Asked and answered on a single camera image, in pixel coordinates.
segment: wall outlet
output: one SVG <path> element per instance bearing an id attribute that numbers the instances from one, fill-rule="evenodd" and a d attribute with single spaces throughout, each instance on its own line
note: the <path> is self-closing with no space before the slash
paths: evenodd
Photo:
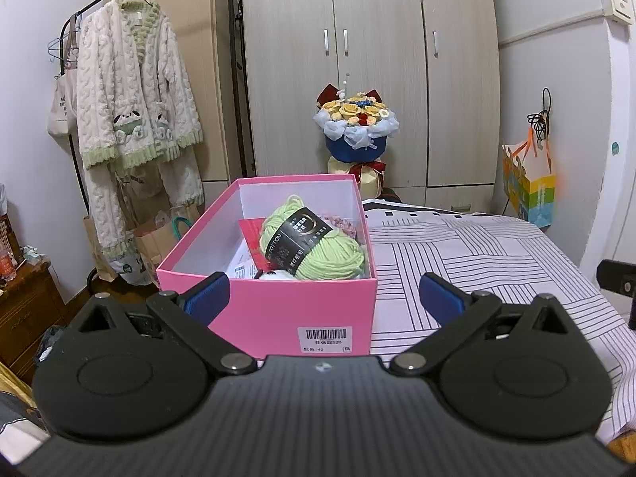
<path id="1" fill-rule="evenodd" d="M 634 9 L 630 0 L 601 0 L 603 15 L 624 25 L 634 24 Z"/>

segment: blue gripper pad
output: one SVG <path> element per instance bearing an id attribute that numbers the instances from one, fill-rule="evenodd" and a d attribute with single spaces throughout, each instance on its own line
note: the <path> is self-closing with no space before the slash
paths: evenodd
<path id="1" fill-rule="evenodd" d="M 420 302 L 441 326 L 451 322 L 471 304 L 471 298 L 434 273 L 420 279 Z"/>
<path id="2" fill-rule="evenodd" d="M 208 326 L 230 302 L 230 280 L 222 272 L 208 276 L 177 299 L 183 311 Z"/>

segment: ribbed gray surface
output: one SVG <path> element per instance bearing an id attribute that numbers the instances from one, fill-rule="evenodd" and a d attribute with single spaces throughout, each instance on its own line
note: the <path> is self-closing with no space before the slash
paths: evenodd
<path id="1" fill-rule="evenodd" d="M 320 372 L 316 364 L 332 366 Z M 55 438 L 28 476 L 619 476 L 626 466 L 593 438 L 549 446 L 492 440 L 460 424 L 423 380 L 374 357 L 270 357 L 225 378 L 199 412 L 151 440 L 88 446 Z"/>

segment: red ribbon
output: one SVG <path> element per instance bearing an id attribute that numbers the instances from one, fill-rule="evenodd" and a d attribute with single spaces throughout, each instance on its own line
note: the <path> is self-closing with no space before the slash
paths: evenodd
<path id="1" fill-rule="evenodd" d="M 355 180 L 358 184 L 360 184 L 363 167 L 369 167 L 371 170 L 378 173 L 378 178 L 380 179 L 380 192 L 382 192 L 382 189 L 384 188 L 384 171 L 387 169 L 386 164 L 379 161 L 370 161 L 369 163 L 358 163 L 351 167 L 349 169 L 349 173 L 355 176 Z"/>

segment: pink box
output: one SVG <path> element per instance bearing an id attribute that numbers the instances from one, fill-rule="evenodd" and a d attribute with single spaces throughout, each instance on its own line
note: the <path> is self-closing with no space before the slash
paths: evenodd
<path id="1" fill-rule="evenodd" d="M 239 220 L 268 217 L 292 194 L 300 196 L 317 215 L 335 215 L 354 224 L 358 242 L 366 251 L 365 273 L 360 279 L 346 281 L 230 278 L 230 302 L 209 328 L 257 359 L 267 355 L 368 355 L 377 279 L 353 175 L 238 179 L 163 260 L 157 269 L 161 289 L 183 293 L 216 271 L 227 272 L 243 241 Z M 347 338 L 335 346 L 317 343 L 314 330 L 320 329 L 346 329 Z"/>

